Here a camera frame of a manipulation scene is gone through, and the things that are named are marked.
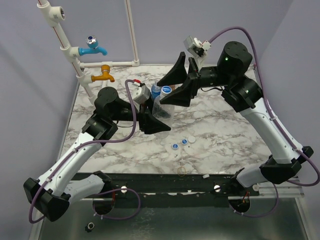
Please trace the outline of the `clear plastic bottle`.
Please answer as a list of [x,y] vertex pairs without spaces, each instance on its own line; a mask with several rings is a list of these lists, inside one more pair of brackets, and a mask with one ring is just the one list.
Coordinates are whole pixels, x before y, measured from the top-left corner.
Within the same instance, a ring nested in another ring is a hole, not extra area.
[[162,94],[157,96],[154,100],[152,115],[163,122],[164,124],[172,127],[175,113],[175,106],[169,104],[161,104],[160,100],[166,97],[169,94]]

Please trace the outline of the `blue white bottle cap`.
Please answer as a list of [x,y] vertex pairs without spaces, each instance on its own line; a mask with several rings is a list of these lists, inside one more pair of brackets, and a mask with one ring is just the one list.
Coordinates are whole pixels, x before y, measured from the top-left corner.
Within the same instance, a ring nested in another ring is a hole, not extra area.
[[179,148],[179,145],[178,145],[177,143],[174,143],[174,144],[172,145],[172,148],[173,148],[174,150],[177,150],[177,149]]

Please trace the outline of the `plain white bottle cap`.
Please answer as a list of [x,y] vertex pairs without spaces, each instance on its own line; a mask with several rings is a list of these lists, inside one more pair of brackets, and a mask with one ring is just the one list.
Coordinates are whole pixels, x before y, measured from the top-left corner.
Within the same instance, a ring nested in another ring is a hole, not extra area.
[[195,138],[194,136],[190,136],[190,137],[188,138],[188,141],[189,141],[190,143],[194,143],[194,142],[196,141],[196,138]]

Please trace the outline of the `golden energy drink bottle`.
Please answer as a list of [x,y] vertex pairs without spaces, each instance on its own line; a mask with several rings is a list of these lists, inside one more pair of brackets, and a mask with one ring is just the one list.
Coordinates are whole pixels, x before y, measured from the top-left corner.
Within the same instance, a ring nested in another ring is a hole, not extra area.
[[177,86],[176,85],[170,85],[170,88],[172,89],[172,91],[174,91],[174,90],[177,89]]

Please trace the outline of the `blue label water bottle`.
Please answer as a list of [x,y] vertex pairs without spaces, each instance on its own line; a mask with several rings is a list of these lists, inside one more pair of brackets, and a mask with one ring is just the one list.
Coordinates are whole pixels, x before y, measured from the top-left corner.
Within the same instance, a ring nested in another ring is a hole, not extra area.
[[154,83],[152,86],[151,86],[151,89],[150,89],[150,91],[151,91],[151,97],[153,98],[153,99],[155,99],[157,96],[159,96],[160,95],[160,93],[161,93],[161,87],[160,86],[158,86],[156,83]]

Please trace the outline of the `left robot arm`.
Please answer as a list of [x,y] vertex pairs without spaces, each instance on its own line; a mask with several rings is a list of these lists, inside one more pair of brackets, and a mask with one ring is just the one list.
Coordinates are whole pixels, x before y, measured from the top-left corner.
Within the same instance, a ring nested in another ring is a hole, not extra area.
[[28,220],[35,224],[46,218],[58,220],[69,206],[85,197],[107,197],[115,192],[111,180],[101,171],[83,180],[72,181],[79,169],[106,144],[129,140],[136,128],[146,135],[167,132],[171,128],[152,115],[152,102],[135,107],[130,89],[129,101],[120,99],[117,90],[102,88],[94,101],[95,110],[67,152],[38,178],[28,178],[23,189],[30,203]]

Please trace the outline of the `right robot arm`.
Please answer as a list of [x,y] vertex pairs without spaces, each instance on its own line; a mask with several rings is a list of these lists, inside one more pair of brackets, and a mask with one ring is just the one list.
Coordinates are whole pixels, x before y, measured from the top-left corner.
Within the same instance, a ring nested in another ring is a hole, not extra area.
[[302,146],[280,123],[264,99],[262,88],[245,73],[253,59],[245,45],[237,41],[225,44],[217,66],[198,68],[196,60],[181,52],[172,69],[157,83],[158,86],[178,85],[160,102],[165,105],[188,107],[200,88],[222,87],[221,96],[256,130],[269,148],[269,159],[260,166],[243,168],[235,173],[230,191],[241,196],[257,183],[281,184],[294,177],[306,157],[314,153],[310,146]]

